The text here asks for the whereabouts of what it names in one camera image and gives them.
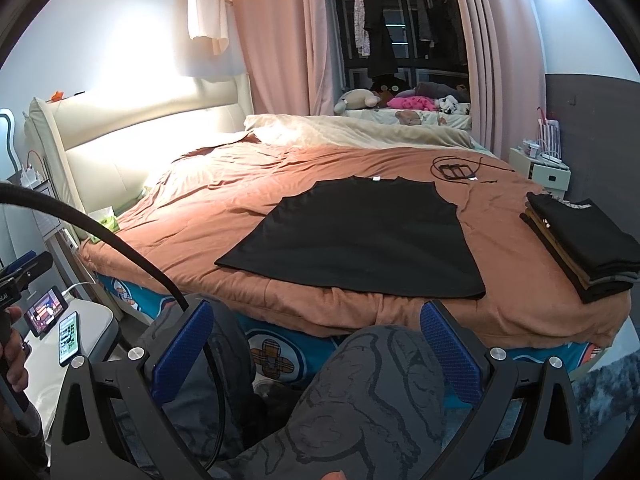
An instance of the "pink plush toy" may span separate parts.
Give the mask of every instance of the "pink plush toy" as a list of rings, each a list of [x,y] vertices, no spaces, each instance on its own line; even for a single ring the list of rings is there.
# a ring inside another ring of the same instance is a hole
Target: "pink plush toy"
[[[438,110],[433,99],[421,96],[394,97],[386,105],[396,110],[425,110],[427,112],[435,112]]]

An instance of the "white drawer unit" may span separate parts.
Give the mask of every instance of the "white drawer unit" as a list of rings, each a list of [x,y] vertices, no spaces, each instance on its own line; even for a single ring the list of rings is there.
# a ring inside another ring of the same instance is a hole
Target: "white drawer unit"
[[[545,187],[552,195],[564,198],[569,189],[571,170],[566,164],[531,158],[517,148],[509,152],[509,164],[519,174]]]

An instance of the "bed frame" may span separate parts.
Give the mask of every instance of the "bed frame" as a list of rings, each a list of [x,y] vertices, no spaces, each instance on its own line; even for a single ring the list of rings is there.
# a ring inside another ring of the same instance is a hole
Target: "bed frame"
[[[62,202],[87,213],[108,206],[119,212],[161,165],[206,146],[214,134],[243,131],[253,113],[247,74],[176,76],[58,102],[34,98],[24,131]]]

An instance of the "blue grip pad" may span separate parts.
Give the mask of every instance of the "blue grip pad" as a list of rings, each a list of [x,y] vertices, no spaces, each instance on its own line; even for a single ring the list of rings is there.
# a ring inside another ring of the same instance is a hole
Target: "blue grip pad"
[[[477,406],[482,399],[480,368],[431,302],[420,311],[420,330],[458,398]]]
[[[28,264],[36,256],[37,254],[35,253],[35,251],[29,251],[28,253],[23,254],[22,256],[20,256],[20,258],[18,258],[17,260],[10,263],[4,268],[4,274],[11,274],[12,272],[15,272],[16,270],[20,269],[20,267],[22,267],[23,265]]]
[[[213,330],[213,309],[201,301],[154,367],[151,396],[162,406],[175,399]]]

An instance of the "white nightstand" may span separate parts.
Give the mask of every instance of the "white nightstand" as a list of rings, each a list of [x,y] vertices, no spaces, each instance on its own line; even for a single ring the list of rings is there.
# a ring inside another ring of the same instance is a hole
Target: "white nightstand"
[[[119,326],[113,312],[98,303],[72,300],[56,324],[73,312],[78,313],[82,355],[88,356],[92,363],[103,361],[118,339]],[[58,363],[58,326],[54,326],[43,338],[37,338],[29,332],[24,340],[31,346],[31,354],[24,364],[29,372],[29,386],[24,392],[42,418],[46,439],[66,373],[66,367]]]
[[[552,195],[564,198],[566,190],[569,189],[571,170],[569,167],[550,160],[531,158],[517,148],[509,151],[509,164],[519,174],[533,182],[543,186]]]

